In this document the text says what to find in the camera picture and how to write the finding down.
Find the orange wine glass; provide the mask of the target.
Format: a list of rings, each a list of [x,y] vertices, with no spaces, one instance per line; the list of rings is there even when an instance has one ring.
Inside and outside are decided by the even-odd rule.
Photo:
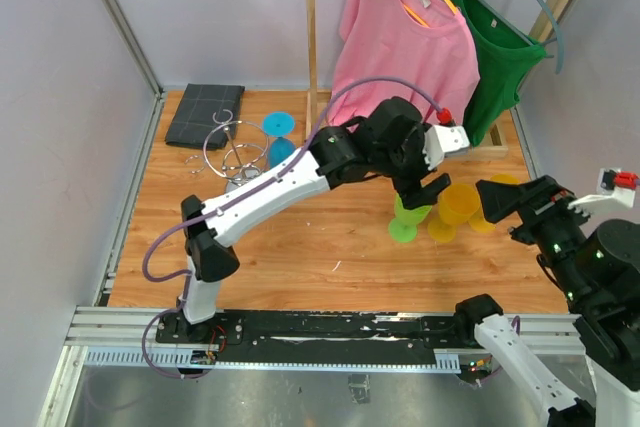
[[[429,221],[427,232],[435,242],[448,243],[455,238],[457,228],[479,210],[480,197],[474,186],[456,183],[439,195],[436,207],[437,212]]]
[[[518,184],[519,179],[510,174],[496,174],[489,178],[492,182],[503,184]],[[487,220],[487,213],[492,213],[497,206],[497,200],[495,197],[490,198],[490,202],[487,205],[481,204],[480,208],[471,216],[468,221],[471,229],[479,234],[488,234],[495,230],[496,225]]]

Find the green wine glass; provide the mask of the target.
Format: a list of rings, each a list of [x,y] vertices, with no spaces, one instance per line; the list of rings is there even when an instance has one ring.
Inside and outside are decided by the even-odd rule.
[[[389,235],[396,242],[413,241],[418,233],[418,225],[426,219],[431,210],[431,205],[406,209],[402,199],[397,195],[394,200],[394,218],[388,224]]]

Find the blue wine glass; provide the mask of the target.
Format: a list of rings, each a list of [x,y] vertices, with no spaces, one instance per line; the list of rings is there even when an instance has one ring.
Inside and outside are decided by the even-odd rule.
[[[262,130],[270,138],[267,152],[269,168],[281,164],[295,151],[295,144],[288,138],[294,128],[295,120],[289,113],[277,111],[264,118]]]

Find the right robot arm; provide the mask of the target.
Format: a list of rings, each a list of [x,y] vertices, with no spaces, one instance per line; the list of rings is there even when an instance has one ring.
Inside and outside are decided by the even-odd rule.
[[[639,177],[603,168],[597,191],[576,197],[550,176],[521,184],[480,180],[487,222],[517,214],[512,240],[538,248],[537,262],[564,294],[590,360],[596,402],[567,388],[520,338],[488,294],[455,307],[453,334],[495,359],[545,426],[636,426],[639,423],[639,226],[609,219],[590,235],[591,217],[634,205]]]

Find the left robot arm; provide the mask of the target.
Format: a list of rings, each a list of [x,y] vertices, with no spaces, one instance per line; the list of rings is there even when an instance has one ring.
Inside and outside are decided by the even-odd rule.
[[[192,278],[181,297],[179,330],[195,343],[212,335],[221,283],[240,265],[233,246],[257,225],[302,200],[370,175],[391,179],[404,208],[431,206],[450,178],[442,174],[430,183],[424,178],[468,146],[463,127],[425,122],[413,104],[393,97],[367,117],[321,128],[308,149],[295,150],[230,193],[206,201],[187,197],[181,213],[191,223],[184,232]]]

